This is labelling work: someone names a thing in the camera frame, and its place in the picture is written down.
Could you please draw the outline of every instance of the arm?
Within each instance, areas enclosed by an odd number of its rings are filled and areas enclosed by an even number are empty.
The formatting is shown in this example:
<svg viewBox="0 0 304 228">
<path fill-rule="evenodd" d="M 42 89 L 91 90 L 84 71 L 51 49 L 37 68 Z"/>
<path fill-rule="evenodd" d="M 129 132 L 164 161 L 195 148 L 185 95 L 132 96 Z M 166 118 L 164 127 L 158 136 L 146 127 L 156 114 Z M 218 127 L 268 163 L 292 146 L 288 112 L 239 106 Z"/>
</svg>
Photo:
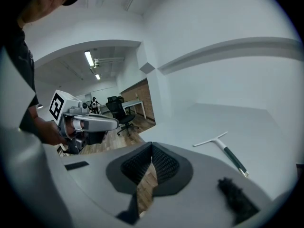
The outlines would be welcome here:
<svg viewBox="0 0 304 228">
<path fill-rule="evenodd" d="M 60 143 L 66 144 L 66 140 L 59 134 L 57 125 L 55 122 L 46 122 L 42 118 L 38 117 L 38 113 L 36 110 L 36 106 L 33 105 L 28 108 L 35 126 L 38 128 L 39 133 L 41 134 L 42 138 L 44 139 L 44 143 L 48 143 L 51 145 L 56 145 Z M 71 122 L 66 123 L 66 128 L 69 134 L 74 132 L 74 128 Z"/>
</svg>

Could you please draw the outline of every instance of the black handle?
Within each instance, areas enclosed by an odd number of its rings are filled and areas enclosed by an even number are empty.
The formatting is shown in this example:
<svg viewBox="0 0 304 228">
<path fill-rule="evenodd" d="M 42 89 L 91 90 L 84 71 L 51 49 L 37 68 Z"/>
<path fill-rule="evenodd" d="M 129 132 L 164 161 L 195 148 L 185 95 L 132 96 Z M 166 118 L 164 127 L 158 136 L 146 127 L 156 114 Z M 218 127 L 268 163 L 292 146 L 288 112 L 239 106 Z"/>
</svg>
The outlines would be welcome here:
<svg viewBox="0 0 304 228">
<path fill-rule="evenodd" d="M 238 160 L 238 158 L 234 155 L 234 153 L 232 153 L 232 151 L 228 147 L 225 147 L 224 151 L 238 169 L 241 169 L 244 173 L 247 171 L 243 164 Z"/>
</svg>

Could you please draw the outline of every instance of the black shirt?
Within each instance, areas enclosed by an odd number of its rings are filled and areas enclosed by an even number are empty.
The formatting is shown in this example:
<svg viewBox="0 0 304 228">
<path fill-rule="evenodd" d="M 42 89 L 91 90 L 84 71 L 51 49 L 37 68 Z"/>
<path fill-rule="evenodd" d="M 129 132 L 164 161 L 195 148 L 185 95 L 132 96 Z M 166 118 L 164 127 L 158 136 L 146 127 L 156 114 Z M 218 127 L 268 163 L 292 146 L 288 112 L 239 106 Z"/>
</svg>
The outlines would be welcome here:
<svg viewBox="0 0 304 228">
<path fill-rule="evenodd" d="M 25 34 L 23 30 L 18 26 L 17 22 L 9 27 L 9 30 L 7 31 L 4 38 L 4 45 L 11 61 L 23 79 L 27 82 L 27 84 L 36 92 L 34 82 L 33 56 L 31 55 L 31 52 L 25 43 Z M 37 105 L 38 103 L 39 102 L 37 96 L 35 95 L 34 99 L 29 104 L 29 107 Z M 38 129 L 35 127 L 29 110 L 26 110 L 22 118 L 20 129 L 35 134 L 43 142 Z"/>
<path fill-rule="evenodd" d="M 24 31 L 18 26 L 17 23 L 10 27 L 10 31 L 6 35 L 5 47 L 21 76 L 27 84 L 35 91 L 34 82 L 34 60 L 33 56 L 25 43 Z M 35 95 L 29 106 L 37 105 L 39 103 Z"/>
</svg>

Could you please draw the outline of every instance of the brick wall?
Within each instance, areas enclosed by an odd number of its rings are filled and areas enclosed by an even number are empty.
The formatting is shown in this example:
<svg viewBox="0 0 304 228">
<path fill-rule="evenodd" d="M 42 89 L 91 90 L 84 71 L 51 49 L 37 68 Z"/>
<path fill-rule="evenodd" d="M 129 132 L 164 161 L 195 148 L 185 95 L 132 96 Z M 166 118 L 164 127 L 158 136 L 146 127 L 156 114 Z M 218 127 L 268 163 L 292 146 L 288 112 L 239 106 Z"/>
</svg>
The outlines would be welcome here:
<svg viewBox="0 0 304 228">
<path fill-rule="evenodd" d="M 125 91 L 122 91 L 121 95 L 124 98 L 124 101 L 131 101 L 131 100 L 136 100 L 135 93 L 137 93 L 139 100 L 143 101 L 143 107 L 146 112 L 146 116 L 148 118 L 155 120 L 147 79 L 137 83 L 136 85 L 126 89 Z M 135 107 L 137 113 L 143 115 L 142 106 L 138 104 Z"/>
</svg>

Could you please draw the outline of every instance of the mesh chair back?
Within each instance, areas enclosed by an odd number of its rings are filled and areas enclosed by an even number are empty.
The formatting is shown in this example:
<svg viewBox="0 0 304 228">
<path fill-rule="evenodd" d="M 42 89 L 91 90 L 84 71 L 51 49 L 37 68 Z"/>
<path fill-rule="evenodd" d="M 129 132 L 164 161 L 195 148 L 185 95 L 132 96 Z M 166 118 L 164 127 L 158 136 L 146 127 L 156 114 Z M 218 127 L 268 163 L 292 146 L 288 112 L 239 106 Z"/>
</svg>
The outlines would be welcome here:
<svg viewBox="0 0 304 228">
<path fill-rule="evenodd" d="M 108 107 L 110 112 L 113 114 L 113 117 L 116 118 L 118 121 L 125 117 L 125 112 L 120 100 L 108 102 L 106 103 L 106 107 Z"/>
<path fill-rule="evenodd" d="M 112 101 L 115 101 L 115 100 L 117 100 L 117 96 L 108 97 L 108 102 L 112 102 Z"/>
<path fill-rule="evenodd" d="M 121 101 L 121 103 L 124 103 L 124 98 L 123 98 L 123 97 L 121 97 L 121 96 L 119 96 L 119 97 L 117 98 L 117 100 L 120 100 L 120 101 Z"/>
</svg>

